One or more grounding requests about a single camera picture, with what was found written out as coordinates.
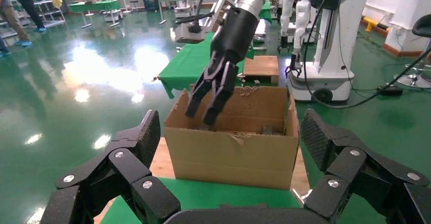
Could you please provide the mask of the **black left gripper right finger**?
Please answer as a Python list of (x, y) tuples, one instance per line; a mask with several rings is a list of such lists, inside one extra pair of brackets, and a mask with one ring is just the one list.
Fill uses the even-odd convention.
[(304, 208), (336, 223), (352, 195), (365, 199), (387, 223), (430, 223), (429, 180), (368, 148), (352, 131), (332, 126), (313, 109), (301, 139), (323, 173)]

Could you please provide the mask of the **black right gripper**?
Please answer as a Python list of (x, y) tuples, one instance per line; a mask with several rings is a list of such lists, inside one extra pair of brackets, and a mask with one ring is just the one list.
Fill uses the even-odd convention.
[(213, 126), (217, 116), (233, 95), (238, 73), (237, 63), (245, 59), (259, 20), (242, 8), (230, 8), (210, 45), (210, 63), (191, 91), (186, 116), (194, 118), (204, 96), (212, 89), (213, 98), (207, 106), (203, 122)]

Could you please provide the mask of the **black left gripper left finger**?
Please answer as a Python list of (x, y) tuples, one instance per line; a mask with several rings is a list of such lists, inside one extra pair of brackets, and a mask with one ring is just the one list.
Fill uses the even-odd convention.
[(138, 126), (118, 132), (102, 153), (57, 180), (41, 223), (93, 223), (116, 197), (141, 223), (164, 223), (180, 201), (150, 171), (160, 138), (159, 114), (149, 110)]

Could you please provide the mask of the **black idle robot gripper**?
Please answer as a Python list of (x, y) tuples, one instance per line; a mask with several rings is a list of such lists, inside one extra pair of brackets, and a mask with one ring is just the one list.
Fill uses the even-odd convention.
[(292, 53), (290, 64), (285, 69), (286, 78), (288, 78), (289, 74), (292, 72), (296, 73), (296, 77), (299, 77), (302, 72), (302, 65), (300, 62), (300, 53)]
[(287, 52), (290, 51), (288, 36), (280, 36), (280, 41), (278, 45), (278, 54), (281, 54), (282, 50), (286, 49)]

